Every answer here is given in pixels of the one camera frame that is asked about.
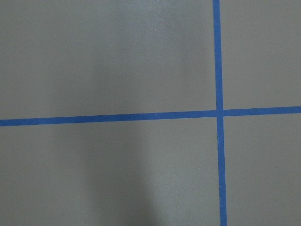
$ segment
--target gray floor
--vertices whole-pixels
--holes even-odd
[[[301,105],[297,0],[221,0],[224,108]],[[210,0],[0,1],[0,120],[214,110]],[[301,114],[225,117],[229,226],[301,225]],[[0,128],[1,226],[219,226],[216,118]]]

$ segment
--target blue tape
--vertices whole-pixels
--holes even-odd
[[[294,107],[267,107],[267,108],[249,108],[249,109],[229,109],[224,110],[224,116],[246,116],[262,114],[294,114],[301,113],[301,106]]]
[[[225,145],[224,145],[224,118],[222,95],[222,40],[220,2],[213,0],[214,17],[214,56],[215,56],[215,90],[217,110],[217,153],[220,196],[220,221],[221,226],[227,226],[227,200],[226,200],[226,172],[225,172]]]
[[[106,121],[187,119],[187,118],[205,118],[205,117],[216,117],[216,110],[33,118],[33,119],[7,119],[7,120],[0,120],[0,126],[49,125],[49,124],[87,123],[87,122],[106,122]]]

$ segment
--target blue line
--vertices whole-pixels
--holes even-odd
[[[244,115],[262,115],[262,114],[294,114],[294,113],[301,113],[301,106],[224,110],[224,116],[244,116]]]
[[[220,195],[220,221],[221,226],[227,226],[226,202],[226,172],[225,172],[225,145],[224,145],[224,118],[222,95],[222,39],[220,2],[213,0],[214,17],[214,55],[215,55],[215,90],[216,90],[216,127],[217,127],[217,153]]]
[[[87,122],[106,122],[106,121],[187,119],[187,118],[205,118],[205,117],[216,117],[216,110],[33,118],[33,119],[7,119],[7,120],[0,120],[0,126],[49,125],[49,124],[87,123]]]

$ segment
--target vertical blue line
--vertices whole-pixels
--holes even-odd
[[[217,153],[220,194],[220,221],[221,226],[227,226],[226,202],[226,174],[225,174],[225,145],[224,145],[224,118],[222,96],[222,40],[221,40],[221,14],[220,1],[213,0],[214,17],[214,55],[215,55],[215,90],[216,90],[216,127],[217,127]]]

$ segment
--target floor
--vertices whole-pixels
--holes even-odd
[[[299,226],[300,9],[2,0],[0,225]]]

